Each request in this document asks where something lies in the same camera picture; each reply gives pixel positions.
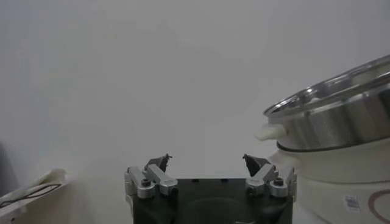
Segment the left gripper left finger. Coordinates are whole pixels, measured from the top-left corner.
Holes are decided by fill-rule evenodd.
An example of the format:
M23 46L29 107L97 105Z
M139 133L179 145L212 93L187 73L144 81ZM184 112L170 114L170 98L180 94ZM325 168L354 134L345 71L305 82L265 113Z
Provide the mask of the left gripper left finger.
M150 159L142 169L137 166L128 167L124 173L126 195L150 199L159 191L164 196L170 196L179 183L165 173L171 158L172 156L166 154Z

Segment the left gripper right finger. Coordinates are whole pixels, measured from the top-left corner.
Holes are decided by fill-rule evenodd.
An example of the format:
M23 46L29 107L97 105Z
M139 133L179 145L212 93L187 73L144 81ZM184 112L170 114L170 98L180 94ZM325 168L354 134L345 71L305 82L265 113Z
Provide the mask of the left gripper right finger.
M265 158L248 154L245 154L243 159L250 175L245 179L246 194L258 196L267 192L275 198L297 197L295 167L285 166L279 169Z

